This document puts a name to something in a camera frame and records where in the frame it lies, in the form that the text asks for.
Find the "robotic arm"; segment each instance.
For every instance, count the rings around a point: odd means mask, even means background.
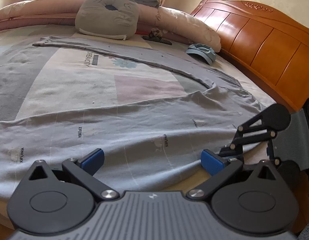
[[[101,149],[54,166],[37,160],[9,200],[8,215],[17,229],[10,240],[293,240],[289,230],[299,208],[280,175],[286,161],[276,150],[255,165],[245,165],[242,157],[243,145],[269,141],[271,147],[291,125],[291,115],[278,104],[248,120],[219,155],[203,150],[201,163],[212,177],[185,195],[126,191],[120,196],[92,176],[104,163]]]

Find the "gray cushion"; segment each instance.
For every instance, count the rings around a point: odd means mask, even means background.
[[[83,34],[124,40],[135,34],[138,16],[133,0],[86,0],[77,13],[75,27]]]

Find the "bed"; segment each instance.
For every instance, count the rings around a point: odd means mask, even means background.
[[[220,35],[221,56],[278,103],[302,107],[309,97],[309,28],[252,1],[202,0],[191,15]]]

